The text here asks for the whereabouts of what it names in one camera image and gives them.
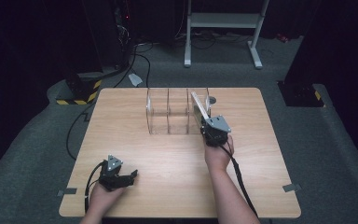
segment wooden table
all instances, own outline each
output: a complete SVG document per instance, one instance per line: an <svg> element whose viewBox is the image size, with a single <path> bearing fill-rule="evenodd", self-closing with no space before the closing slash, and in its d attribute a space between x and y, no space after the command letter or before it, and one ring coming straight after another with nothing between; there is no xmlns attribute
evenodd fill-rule
<svg viewBox="0 0 358 224"><path fill-rule="evenodd" d="M299 217L291 184L261 92L255 88L209 88L234 139L234 158L260 217ZM201 134L149 134L147 89L103 89L89 122L65 194L64 217L84 216L84 190L92 169L108 154L124 161L120 174L138 169L133 186L108 217L216 217ZM240 187L232 164L228 172Z"/></svg>

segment white metal stand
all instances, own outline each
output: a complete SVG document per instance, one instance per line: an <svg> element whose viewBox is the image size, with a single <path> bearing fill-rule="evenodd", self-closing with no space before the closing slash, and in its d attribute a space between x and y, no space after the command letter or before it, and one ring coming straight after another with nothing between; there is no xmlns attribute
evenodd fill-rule
<svg viewBox="0 0 358 224"><path fill-rule="evenodd" d="M187 9L187 29L186 29L186 48L185 48L185 67L191 66L191 28L192 27L221 27L221 28L253 28L255 29L254 38L248 41L255 68L263 67L258 57L255 45L257 43L260 30L266 17L269 0L264 0L259 14L239 14L239 13L192 13L191 0L188 0Z"/></svg>

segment human hand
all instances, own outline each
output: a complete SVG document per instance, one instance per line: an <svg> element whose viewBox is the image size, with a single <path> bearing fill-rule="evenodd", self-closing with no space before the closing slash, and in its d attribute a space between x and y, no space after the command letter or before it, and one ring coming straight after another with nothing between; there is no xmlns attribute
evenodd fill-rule
<svg viewBox="0 0 358 224"><path fill-rule="evenodd" d="M99 223L104 214L112 207L126 188L108 191L98 182L89 197L89 210L81 223Z"/></svg>
<svg viewBox="0 0 358 224"><path fill-rule="evenodd" d="M225 171L230 162L230 157L221 147L209 147L204 141L205 147L205 162L210 171L221 170ZM234 154L234 144L232 136L229 135L223 147L231 154Z"/></svg>

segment human arm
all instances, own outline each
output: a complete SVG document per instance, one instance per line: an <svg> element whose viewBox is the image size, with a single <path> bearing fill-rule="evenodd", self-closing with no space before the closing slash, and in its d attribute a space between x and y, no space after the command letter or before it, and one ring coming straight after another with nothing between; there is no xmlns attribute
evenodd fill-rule
<svg viewBox="0 0 358 224"><path fill-rule="evenodd" d="M89 197L89 210L82 218L80 224L99 224L105 213L117 201L125 188L106 190L102 185L96 183Z"/></svg>
<svg viewBox="0 0 358 224"><path fill-rule="evenodd" d="M234 154L231 135L224 148ZM205 161L211 176L213 195L220 224L260 223L227 173L228 154L220 147L205 145Z"/></svg>

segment metal stand leg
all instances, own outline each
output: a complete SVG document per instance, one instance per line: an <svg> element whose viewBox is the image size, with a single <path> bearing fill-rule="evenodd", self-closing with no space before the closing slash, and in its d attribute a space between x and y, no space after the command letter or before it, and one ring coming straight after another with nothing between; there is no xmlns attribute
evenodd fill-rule
<svg viewBox="0 0 358 224"><path fill-rule="evenodd" d="M260 35L260 30L263 25L264 18L266 17L266 11L267 11L268 5L269 5L269 0L265 0L263 3L263 6L262 6L261 12L260 12L260 16L257 21L257 26L255 28L254 39L252 41L248 41L248 47L249 47L249 50L251 51L252 58L255 63L255 68L257 68L257 69L262 69L263 65L260 61L260 57L258 57L257 50L255 49L255 44L257 43L258 36Z"/></svg>
<svg viewBox="0 0 358 224"><path fill-rule="evenodd" d="M190 66L191 66L191 0L188 0L186 47L185 47L185 67L190 67Z"/></svg>

